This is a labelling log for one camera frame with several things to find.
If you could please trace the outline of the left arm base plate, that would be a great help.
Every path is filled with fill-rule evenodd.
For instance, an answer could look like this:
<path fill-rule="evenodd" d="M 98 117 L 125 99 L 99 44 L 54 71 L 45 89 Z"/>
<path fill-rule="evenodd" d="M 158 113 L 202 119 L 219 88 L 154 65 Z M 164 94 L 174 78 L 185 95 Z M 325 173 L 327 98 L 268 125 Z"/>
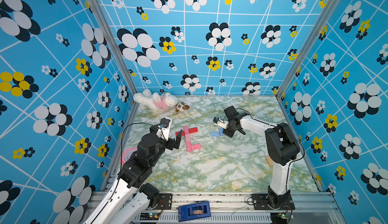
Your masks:
<path fill-rule="evenodd" d="M 172 207 L 173 194 L 160 193 L 157 196 L 155 204 L 152 204 L 151 209 L 170 210 Z"/>

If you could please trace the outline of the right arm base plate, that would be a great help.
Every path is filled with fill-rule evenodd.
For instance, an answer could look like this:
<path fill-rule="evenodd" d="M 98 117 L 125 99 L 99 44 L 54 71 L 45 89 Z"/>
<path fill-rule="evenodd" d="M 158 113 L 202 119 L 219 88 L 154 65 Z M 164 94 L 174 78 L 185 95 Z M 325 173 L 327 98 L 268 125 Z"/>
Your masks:
<path fill-rule="evenodd" d="M 295 210 L 292 197 L 289 194 L 277 196 L 275 194 L 252 194 L 255 210 Z"/>

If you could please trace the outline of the light blue block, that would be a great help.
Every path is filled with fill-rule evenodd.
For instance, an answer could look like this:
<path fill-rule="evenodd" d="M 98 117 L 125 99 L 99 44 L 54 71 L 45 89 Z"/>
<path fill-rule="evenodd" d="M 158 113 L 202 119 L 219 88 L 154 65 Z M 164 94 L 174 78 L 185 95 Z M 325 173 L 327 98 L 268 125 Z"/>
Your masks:
<path fill-rule="evenodd" d="M 221 134 L 220 134 L 220 132 L 211 132 L 210 136 L 211 137 L 221 137 Z"/>
<path fill-rule="evenodd" d="M 225 134 L 223 133 L 223 128 L 218 128 L 218 132 L 219 132 L 219 135 L 221 136 L 221 137 L 224 137 L 225 136 Z"/>

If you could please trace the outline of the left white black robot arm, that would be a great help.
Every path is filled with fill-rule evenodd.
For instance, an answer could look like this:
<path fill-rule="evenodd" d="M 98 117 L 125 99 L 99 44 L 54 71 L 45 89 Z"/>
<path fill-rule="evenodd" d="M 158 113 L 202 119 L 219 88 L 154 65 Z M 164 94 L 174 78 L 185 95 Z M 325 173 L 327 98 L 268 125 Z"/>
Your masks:
<path fill-rule="evenodd" d="M 179 149 L 181 134 L 170 138 L 172 120 L 162 118 L 150 127 L 134 153 L 121 167 L 117 179 L 85 224 L 129 224 L 148 207 L 155 207 L 159 190 L 144 181 L 165 150 Z"/>

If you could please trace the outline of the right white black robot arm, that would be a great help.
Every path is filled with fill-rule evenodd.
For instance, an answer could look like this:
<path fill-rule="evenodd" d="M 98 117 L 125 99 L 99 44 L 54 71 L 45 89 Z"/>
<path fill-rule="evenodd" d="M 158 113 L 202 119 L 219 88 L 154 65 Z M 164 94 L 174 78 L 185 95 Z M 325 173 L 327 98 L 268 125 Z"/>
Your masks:
<path fill-rule="evenodd" d="M 223 134 L 232 138 L 235 132 L 256 133 L 266 140 L 267 152 L 273 162 L 272 180 L 268 187 L 267 204 L 271 209 L 280 209 L 291 200 L 289 189 L 290 172 L 298 161 L 300 141 L 293 136 L 286 123 L 270 124 L 255 119 L 248 113 L 238 113 L 234 106 L 224 109 L 225 118 L 214 118 L 213 122 L 223 128 Z"/>

